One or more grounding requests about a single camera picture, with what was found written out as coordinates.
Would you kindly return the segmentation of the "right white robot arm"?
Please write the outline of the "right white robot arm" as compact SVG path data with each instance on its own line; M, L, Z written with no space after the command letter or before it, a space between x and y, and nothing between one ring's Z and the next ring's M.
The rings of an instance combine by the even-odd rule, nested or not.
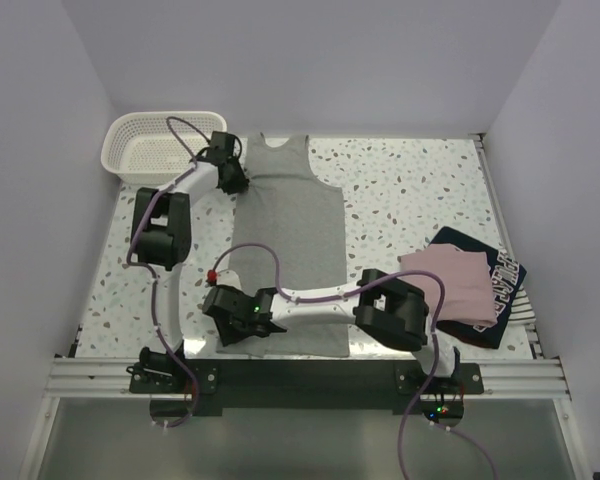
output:
M356 283L313 290L271 287L253 296L216 283L203 313L214 320L224 346L311 326L353 325L386 348L412 353L428 386L446 393L460 382L461 371L459 352L437 333L445 300L445 285L431 272L366 269Z

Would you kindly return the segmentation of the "grey tank top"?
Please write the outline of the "grey tank top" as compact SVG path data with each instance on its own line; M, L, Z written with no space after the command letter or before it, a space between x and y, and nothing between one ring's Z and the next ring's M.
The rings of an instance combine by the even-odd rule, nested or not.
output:
M313 173L308 146L305 135L280 146L261 134L248 139L250 184L237 199L228 263L248 295L276 279L299 290L347 281L343 193Z

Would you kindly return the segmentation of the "pink tank top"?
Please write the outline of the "pink tank top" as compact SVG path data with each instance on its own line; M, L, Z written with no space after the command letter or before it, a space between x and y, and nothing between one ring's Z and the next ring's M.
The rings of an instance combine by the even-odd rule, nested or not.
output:
M402 271L422 270L435 274L445 286L438 319L470 326L492 327L497 323L487 255L467 252L451 244L434 244L400 258Z

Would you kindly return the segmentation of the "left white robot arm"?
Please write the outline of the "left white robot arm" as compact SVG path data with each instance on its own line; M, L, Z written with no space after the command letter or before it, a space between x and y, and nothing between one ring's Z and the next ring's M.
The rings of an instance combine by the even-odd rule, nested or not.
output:
M243 193L249 180L240 164L241 140L215 131L186 169L160 187L136 193L127 264L145 268L151 278L151 339L146 346L171 356L182 345L180 280L192 248L192 207L220 190Z

